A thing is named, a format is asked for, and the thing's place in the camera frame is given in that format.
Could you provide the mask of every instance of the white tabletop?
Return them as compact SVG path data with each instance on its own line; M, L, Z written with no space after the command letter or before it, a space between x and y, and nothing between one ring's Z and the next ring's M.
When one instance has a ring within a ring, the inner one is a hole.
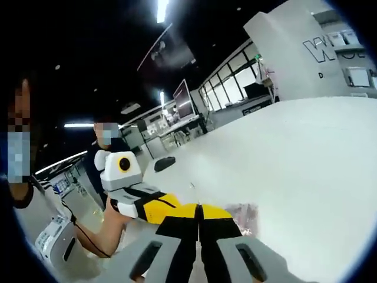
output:
M377 100L280 102L170 156L144 181L183 203L256 204L258 238L305 281L339 282L375 236Z

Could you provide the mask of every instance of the bare arm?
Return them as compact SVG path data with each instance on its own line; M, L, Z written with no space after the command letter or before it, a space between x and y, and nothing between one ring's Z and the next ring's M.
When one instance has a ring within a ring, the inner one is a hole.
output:
M131 220L132 218L116 212L110 205L110 199L108 198L100 231L93 233L82 224L76 222L77 238L85 249L100 258L107 258L112 256L118 248L125 224Z

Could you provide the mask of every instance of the camera lens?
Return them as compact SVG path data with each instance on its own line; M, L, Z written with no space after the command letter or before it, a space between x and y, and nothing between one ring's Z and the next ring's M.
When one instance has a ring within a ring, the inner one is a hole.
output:
M130 163L130 161L127 158L122 158L119 161L119 167L123 171L127 171L131 167L131 163Z

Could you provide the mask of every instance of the yellow circular sensor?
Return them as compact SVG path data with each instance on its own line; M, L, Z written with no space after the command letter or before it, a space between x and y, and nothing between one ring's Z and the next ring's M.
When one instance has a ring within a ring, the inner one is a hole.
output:
M129 159L125 158L125 157L122 157L121 159L119 159L118 164L119 164L119 169L123 173L129 171L129 169L131 168L131 163L130 163Z

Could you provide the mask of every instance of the person in dark shirt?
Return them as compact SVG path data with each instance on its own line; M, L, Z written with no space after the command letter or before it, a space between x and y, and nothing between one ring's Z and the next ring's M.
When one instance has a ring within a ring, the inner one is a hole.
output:
M104 193L104 188L102 187L100 172L94 165L95 154L100 149L108 152L129 152L131 149L119 137L118 124L113 123L110 116L95 117L93 128L97 141L88 149L88 153L84 159L84 167L90 182L95 191L100 195L105 207L107 195Z

